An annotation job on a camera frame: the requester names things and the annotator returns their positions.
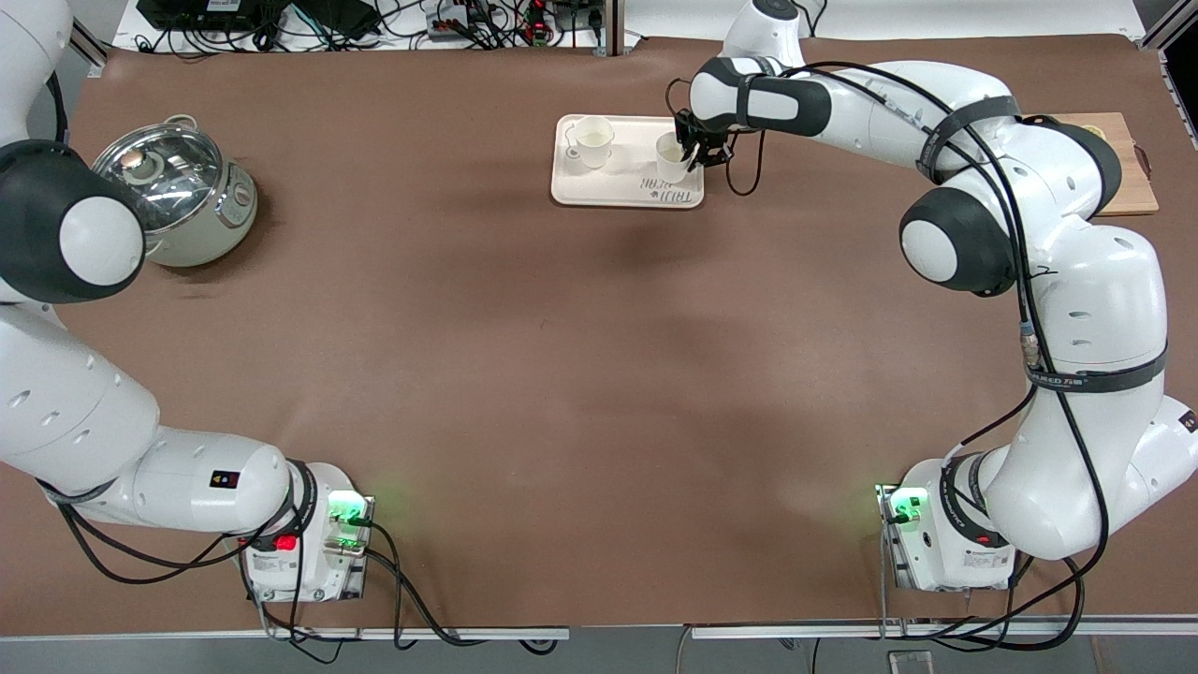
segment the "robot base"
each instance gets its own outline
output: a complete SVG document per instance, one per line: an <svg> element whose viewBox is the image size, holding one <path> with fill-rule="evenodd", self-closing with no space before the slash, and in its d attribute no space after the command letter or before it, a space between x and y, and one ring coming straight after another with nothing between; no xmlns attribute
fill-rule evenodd
<svg viewBox="0 0 1198 674"><path fill-rule="evenodd" d="M370 520L374 498L357 494L345 473L333 466L309 463L307 468L316 482L316 503L311 521L302 534L302 544L296 540L291 549L246 551L246 573L260 601L292 601L296 571L301 567L301 551L303 578L300 601L321 602L362 596L370 529L347 526L339 518L346 515L345 509L349 508L352 509L349 517Z"/></svg>
<svg viewBox="0 0 1198 674"><path fill-rule="evenodd" d="M895 584L937 593L1005 589L1015 548L985 547L958 534L939 491L940 460L920 462L898 487L877 486Z"/></svg>

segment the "white tray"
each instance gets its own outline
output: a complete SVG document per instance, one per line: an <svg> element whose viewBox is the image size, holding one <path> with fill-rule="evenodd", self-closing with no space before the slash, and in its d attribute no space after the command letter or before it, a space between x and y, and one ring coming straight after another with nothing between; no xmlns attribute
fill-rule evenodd
<svg viewBox="0 0 1198 674"><path fill-rule="evenodd" d="M672 117L607 115L616 140L603 168L588 169L565 156L565 129L586 115L557 120L553 176L550 192L569 206L625 206L640 208L694 208L703 200L703 166L678 184L658 177L657 141L673 130Z"/></svg>

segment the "brown leather table surface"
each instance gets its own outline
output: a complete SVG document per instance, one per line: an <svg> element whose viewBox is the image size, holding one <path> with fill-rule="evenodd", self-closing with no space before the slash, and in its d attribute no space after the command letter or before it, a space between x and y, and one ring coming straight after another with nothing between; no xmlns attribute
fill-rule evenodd
<svg viewBox="0 0 1198 674"><path fill-rule="evenodd" d="M551 201L559 116L666 114L665 84L716 50L654 38L606 60L117 53L84 86L73 145L90 159L188 113L265 204L226 257L146 265L120 296L60 314L157 395L163 424L345 469L377 497L447 625L873 619L873 485L1019 400L1014 297L951 292L907 267L898 218L930 188L914 170L799 138L772 134L750 198L713 170L694 211ZM805 51L951 61L1003 78L1028 110L1123 113L1161 210L1120 221L1157 247L1167 391L1198 405L1198 154L1155 54L1115 36ZM746 183L754 147L742 150ZM258 626L231 565L119 585L30 479L5 468L0 492L0 633ZM1117 534L1087 612L1198 613L1194 512L1191 482ZM179 559L208 540L111 529ZM307 608L304 623L386 626L389 581L369 577L365 600ZM1025 596L1057 577L1045 563ZM970 608L1000 603L979 593ZM894 605L966 609L916 593Z"/></svg>

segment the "wooden cutting board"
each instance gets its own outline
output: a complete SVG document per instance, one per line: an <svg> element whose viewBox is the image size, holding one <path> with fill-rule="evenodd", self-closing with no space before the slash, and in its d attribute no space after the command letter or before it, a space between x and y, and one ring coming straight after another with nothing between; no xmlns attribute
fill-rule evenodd
<svg viewBox="0 0 1198 674"><path fill-rule="evenodd" d="M1107 142L1114 147L1115 153L1119 154L1124 174L1123 183L1114 199L1111 199L1107 207L1102 208L1099 214L1140 215L1160 210L1156 195L1152 193L1152 184L1136 158L1136 141L1132 140L1123 113L1077 113L1052 116L1065 123L1091 127L1090 130L1101 130L1100 135L1105 136Z"/></svg>

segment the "white circular joint cap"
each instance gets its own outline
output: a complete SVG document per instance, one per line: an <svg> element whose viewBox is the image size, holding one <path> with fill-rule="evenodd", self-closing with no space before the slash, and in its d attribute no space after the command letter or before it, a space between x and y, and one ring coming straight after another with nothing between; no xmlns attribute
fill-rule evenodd
<svg viewBox="0 0 1198 674"><path fill-rule="evenodd" d="M944 283L957 272L957 249L943 229L913 219L902 230L902 254L924 278Z"/></svg>
<svg viewBox="0 0 1198 674"><path fill-rule="evenodd" d="M89 196L62 217L59 247L75 275L92 285L115 285L138 269L145 237L125 204Z"/></svg>

